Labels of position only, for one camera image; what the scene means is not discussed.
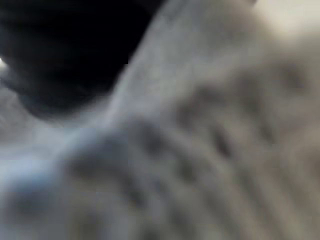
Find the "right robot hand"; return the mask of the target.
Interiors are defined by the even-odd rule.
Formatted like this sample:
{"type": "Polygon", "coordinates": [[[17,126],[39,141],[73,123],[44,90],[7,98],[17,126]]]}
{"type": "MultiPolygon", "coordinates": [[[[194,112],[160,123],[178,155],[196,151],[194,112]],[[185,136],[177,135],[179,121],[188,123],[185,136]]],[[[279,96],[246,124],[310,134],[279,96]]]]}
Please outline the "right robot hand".
{"type": "Polygon", "coordinates": [[[161,0],[3,0],[2,83],[40,119],[110,92],[161,0]]]}

